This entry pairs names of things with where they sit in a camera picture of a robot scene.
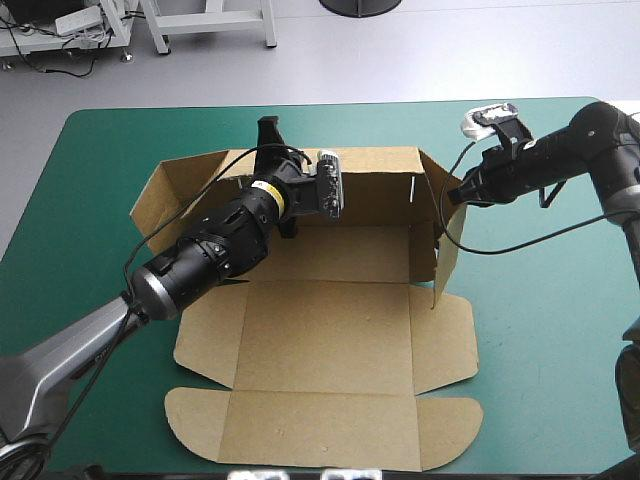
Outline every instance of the yellow band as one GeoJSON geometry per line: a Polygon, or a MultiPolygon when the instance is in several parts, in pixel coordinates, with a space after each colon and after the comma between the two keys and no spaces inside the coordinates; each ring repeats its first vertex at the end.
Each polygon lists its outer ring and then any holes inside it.
{"type": "Polygon", "coordinates": [[[278,204],[278,218],[282,217],[282,214],[284,214],[284,198],[282,198],[282,195],[280,194],[278,189],[270,183],[263,182],[262,180],[256,180],[251,184],[251,186],[254,188],[259,188],[260,190],[264,190],[269,195],[271,195],[271,197],[278,204]]]}

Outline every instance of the rounded cardboard flap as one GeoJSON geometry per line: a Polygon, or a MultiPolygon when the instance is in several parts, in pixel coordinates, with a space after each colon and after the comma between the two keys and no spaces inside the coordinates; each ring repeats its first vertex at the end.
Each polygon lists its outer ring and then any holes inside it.
{"type": "Polygon", "coordinates": [[[445,293],[431,308],[432,289],[409,288],[415,393],[475,376],[479,369],[478,342],[469,301],[445,293]]]}
{"type": "Polygon", "coordinates": [[[217,461],[231,392],[174,388],[164,399],[171,430],[187,449],[217,461]]]}
{"type": "Polygon", "coordinates": [[[472,398],[419,398],[417,405],[422,470],[458,458],[480,431],[484,413],[472,398]]]}

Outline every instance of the gray floor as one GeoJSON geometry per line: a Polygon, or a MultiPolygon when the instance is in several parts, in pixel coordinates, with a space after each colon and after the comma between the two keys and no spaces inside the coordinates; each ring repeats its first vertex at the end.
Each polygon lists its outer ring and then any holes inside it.
{"type": "MultiPolygon", "coordinates": [[[[66,117],[80,109],[640,99],[640,0],[404,0],[365,20],[332,15],[317,0],[273,3],[276,49],[264,48],[258,31],[229,32],[176,38],[173,54],[159,57],[138,22],[133,64],[119,63],[112,51],[86,80],[23,67],[0,72],[0,254],[66,117]]],[[[160,4],[166,13],[197,5],[160,4]]]]}

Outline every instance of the power strip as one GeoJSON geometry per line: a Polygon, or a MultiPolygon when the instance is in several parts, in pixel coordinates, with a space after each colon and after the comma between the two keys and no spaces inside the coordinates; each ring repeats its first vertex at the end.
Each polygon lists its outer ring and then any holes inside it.
{"type": "Polygon", "coordinates": [[[100,7],[94,5],[64,17],[56,18],[56,33],[60,36],[69,35],[70,33],[81,32],[101,24],[102,11],[100,7]]]}

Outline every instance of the open cardboard box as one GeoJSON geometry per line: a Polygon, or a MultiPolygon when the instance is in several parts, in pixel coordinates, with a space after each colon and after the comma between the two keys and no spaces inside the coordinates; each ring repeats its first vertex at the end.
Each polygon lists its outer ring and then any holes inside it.
{"type": "MultiPolygon", "coordinates": [[[[458,457],[479,431],[475,400],[416,398],[478,371],[471,306],[442,293],[457,250],[440,238],[435,256],[442,227],[429,183],[437,195],[446,172],[412,147],[336,151],[341,220],[299,218],[295,239],[274,232],[248,282],[213,289],[182,316],[176,361],[232,389],[167,394],[171,428],[204,458],[421,471],[458,457]],[[430,281],[433,289],[412,285],[430,281]]],[[[239,153],[162,162],[132,211],[140,231],[239,153]]],[[[231,168],[150,248],[163,250],[235,196],[252,170],[251,157],[231,168]]],[[[447,204],[446,217],[459,237],[464,210],[447,204]]]]}

